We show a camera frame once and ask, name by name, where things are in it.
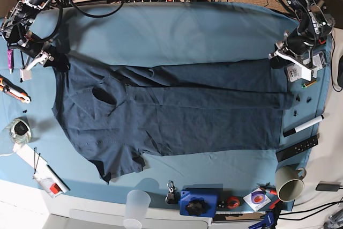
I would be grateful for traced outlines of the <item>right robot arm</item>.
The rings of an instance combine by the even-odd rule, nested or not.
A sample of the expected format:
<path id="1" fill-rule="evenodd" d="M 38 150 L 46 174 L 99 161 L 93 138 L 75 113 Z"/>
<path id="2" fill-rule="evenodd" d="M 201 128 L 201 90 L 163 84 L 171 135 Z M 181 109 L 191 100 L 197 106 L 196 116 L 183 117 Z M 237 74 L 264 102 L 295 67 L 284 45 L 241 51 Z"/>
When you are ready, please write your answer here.
<path id="1" fill-rule="evenodd" d="M 58 7 L 58 18 L 54 30 L 50 35 L 41 38 L 30 31 L 37 15 L 51 2 Z M 68 58 L 57 51 L 51 42 L 59 31 L 63 18 L 63 4 L 60 0 L 19 0 L 3 19 L 1 37 L 7 44 L 7 63 L 10 73 L 14 71 L 14 50 L 26 54 L 28 63 L 21 69 L 21 79 L 37 64 L 52 67 L 58 72 L 67 72 L 70 68 Z"/>

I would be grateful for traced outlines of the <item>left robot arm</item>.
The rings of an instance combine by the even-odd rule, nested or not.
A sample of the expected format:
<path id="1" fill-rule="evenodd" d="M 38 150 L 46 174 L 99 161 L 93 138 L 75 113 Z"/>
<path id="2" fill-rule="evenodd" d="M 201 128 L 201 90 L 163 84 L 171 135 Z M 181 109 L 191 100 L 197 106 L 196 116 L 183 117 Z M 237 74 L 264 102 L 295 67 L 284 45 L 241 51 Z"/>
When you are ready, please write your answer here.
<path id="1" fill-rule="evenodd" d="M 288 6 L 284 8 L 299 24 L 292 32 L 285 31 L 284 39 L 275 43 L 275 51 L 269 54 L 270 64 L 278 69 L 292 62 L 300 68 L 301 78 L 310 81 L 315 69 L 314 50 L 326 42 L 335 22 L 323 0 L 286 1 Z"/>

